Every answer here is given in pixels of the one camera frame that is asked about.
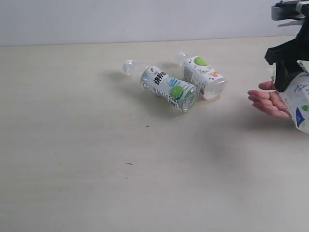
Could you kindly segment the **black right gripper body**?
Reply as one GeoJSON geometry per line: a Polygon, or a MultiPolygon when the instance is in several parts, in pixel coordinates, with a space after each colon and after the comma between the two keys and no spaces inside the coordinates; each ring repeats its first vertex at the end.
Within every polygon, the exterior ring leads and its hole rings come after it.
{"type": "Polygon", "coordinates": [[[269,65],[281,61],[309,60],[309,21],[305,20],[299,33],[290,41],[267,49],[265,60],[269,65]]]}

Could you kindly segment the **person's open hand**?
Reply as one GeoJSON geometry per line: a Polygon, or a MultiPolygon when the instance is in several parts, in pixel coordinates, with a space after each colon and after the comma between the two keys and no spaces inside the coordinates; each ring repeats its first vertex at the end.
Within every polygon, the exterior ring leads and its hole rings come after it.
{"type": "Polygon", "coordinates": [[[254,108],[272,117],[291,118],[272,81],[262,82],[258,87],[259,90],[248,91],[248,99],[252,101],[254,108]]]}

